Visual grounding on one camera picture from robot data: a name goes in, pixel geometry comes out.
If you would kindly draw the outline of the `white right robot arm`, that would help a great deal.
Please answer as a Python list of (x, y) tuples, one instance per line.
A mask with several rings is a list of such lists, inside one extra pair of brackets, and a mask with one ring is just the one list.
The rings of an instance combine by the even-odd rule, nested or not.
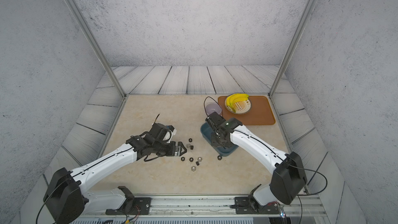
[(301, 157), (279, 150), (253, 134), (239, 120), (225, 120), (219, 115), (206, 118), (213, 133), (213, 147), (239, 146), (256, 158), (272, 174), (271, 182), (257, 186), (248, 196), (248, 206), (260, 213), (274, 203), (289, 205), (307, 184)]

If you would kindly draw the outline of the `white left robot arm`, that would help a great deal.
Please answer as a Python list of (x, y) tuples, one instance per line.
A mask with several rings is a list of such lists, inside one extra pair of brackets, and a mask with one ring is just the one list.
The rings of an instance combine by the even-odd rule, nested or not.
[(44, 195), (43, 206), (56, 224), (70, 224), (83, 213), (106, 210), (111, 214), (129, 214), (140, 211), (138, 201), (125, 187), (111, 191), (93, 192), (91, 188), (117, 170), (143, 158), (149, 161), (152, 153), (160, 157), (180, 157), (187, 152), (182, 142), (157, 140), (148, 132), (132, 136), (116, 150), (103, 157), (68, 171), (57, 170)]

